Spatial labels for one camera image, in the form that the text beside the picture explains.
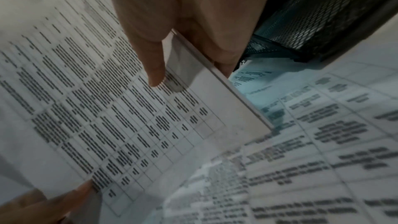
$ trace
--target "paper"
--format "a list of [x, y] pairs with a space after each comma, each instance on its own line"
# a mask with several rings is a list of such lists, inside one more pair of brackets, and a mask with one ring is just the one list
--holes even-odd
[[274, 129], [203, 165], [146, 223], [396, 223], [397, 28], [320, 70], [235, 73]]
[[140, 223], [201, 164], [269, 133], [183, 38], [164, 51], [152, 89], [109, 3], [59, 0], [0, 51], [0, 154], [49, 197], [92, 178], [102, 205], [86, 214]]

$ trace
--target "human hand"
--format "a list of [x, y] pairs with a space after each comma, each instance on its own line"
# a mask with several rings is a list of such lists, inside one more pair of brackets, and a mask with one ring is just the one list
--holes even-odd
[[92, 182], [87, 181], [76, 190], [47, 200], [34, 189], [0, 206], [1, 224], [56, 224], [70, 211], [78, 208], [88, 197]]
[[172, 28], [226, 77], [250, 40], [266, 0], [112, 0], [121, 25], [157, 86], [165, 76], [162, 39]]

